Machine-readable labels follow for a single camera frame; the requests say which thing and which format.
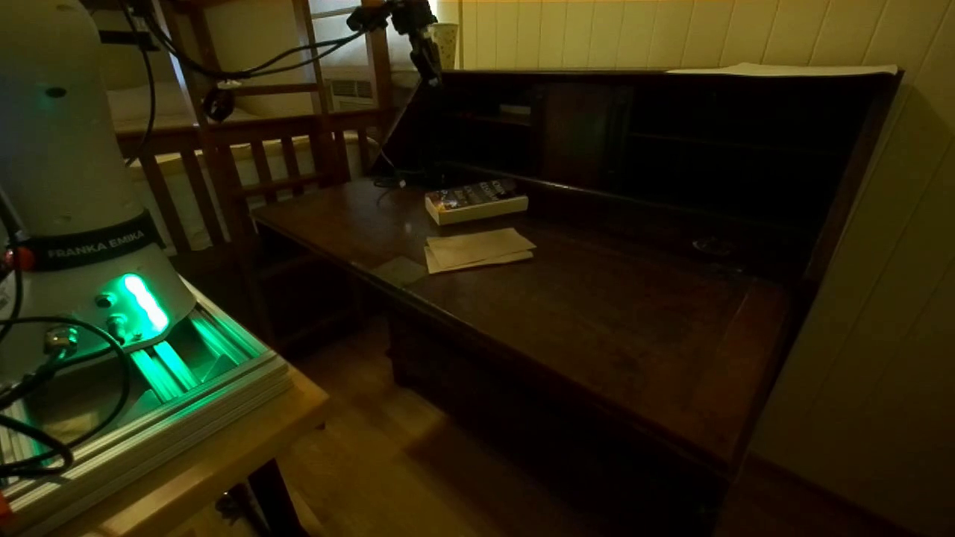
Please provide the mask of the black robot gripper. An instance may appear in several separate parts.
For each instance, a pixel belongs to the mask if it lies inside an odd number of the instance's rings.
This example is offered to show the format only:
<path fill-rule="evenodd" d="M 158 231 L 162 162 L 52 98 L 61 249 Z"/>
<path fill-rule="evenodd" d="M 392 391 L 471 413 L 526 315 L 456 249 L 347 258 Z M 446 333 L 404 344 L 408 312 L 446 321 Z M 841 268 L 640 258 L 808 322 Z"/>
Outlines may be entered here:
<path fill-rule="evenodd" d="M 378 0 L 377 7 L 359 7 L 347 28 L 355 33 L 395 28 L 408 39 L 408 60 L 423 82 L 443 77 L 438 43 L 432 36 L 438 19 L 431 9 L 431 0 Z"/>

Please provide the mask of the white franka robot arm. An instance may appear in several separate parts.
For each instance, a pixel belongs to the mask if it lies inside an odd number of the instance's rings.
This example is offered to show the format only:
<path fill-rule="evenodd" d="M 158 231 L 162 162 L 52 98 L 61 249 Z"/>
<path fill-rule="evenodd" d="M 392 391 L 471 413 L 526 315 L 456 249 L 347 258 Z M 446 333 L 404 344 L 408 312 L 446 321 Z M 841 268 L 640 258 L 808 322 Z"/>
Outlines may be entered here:
<path fill-rule="evenodd" d="M 2 383 L 40 370 L 61 316 L 158 344 L 195 307 L 120 155 L 99 31 L 81 0 L 0 0 Z"/>

